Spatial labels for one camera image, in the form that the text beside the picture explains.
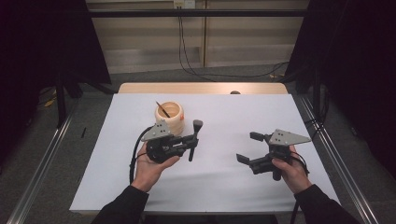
gray carpet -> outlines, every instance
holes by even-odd
[[[214,81],[222,82],[272,82],[269,76],[246,77],[264,75],[273,69],[272,65],[236,66],[195,69],[197,74],[211,73],[212,75],[227,74],[241,77],[205,76]],[[283,74],[286,66],[276,71]],[[107,85],[117,90],[124,82],[201,82],[210,81],[201,76],[186,73],[183,70],[143,72],[136,74],[119,74],[112,76],[113,84]],[[294,83],[286,85],[293,94],[295,102],[301,111],[303,120],[309,117],[301,104],[301,95],[295,94]],[[81,85],[84,95],[78,101],[67,98],[68,107],[77,104],[70,126],[64,140],[58,148],[46,178],[37,193],[34,203],[24,223],[90,223],[93,217],[82,216],[68,210],[77,191],[79,180],[84,174],[86,165],[91,156],[96,139],[102,127],[106,112],[112,97],[105,95],[88,85]],[[42,95],[41,101],[48,99]],[[18,199],[23,194],[26,185],[32,178],[37,165],[40,163],[57,124],[56,105],[37,108],[35,117],[28,127],[21,141],[8,156],[0,175],[0,223],[6,223]],[[347,168],[361,188],[375,212],[379,223],[394,223],[396,214],[396,182],[371,155],[364,139],[354,135],[347,118],[337,109],[331,101],[326,118],[325,128],[339,150]],[[338,194],[341,204],[356,218],[361,220],[359,211],[349,196],[343,181],[333,168],[328,153],[320,143],[319,138],[314,138],[318,154],[328,171],[329,177]],[[276,215],[279,223],[289,223],[290,214]],[[189,223],[158,218],[158,223]],[[215,217],[218,223],[262,223],[260,216],[245,217]],[[202,221],[198,218],[195,223],[209,223],[208,219]],[[296,223],[304,223],[304,216],[299,214]]]

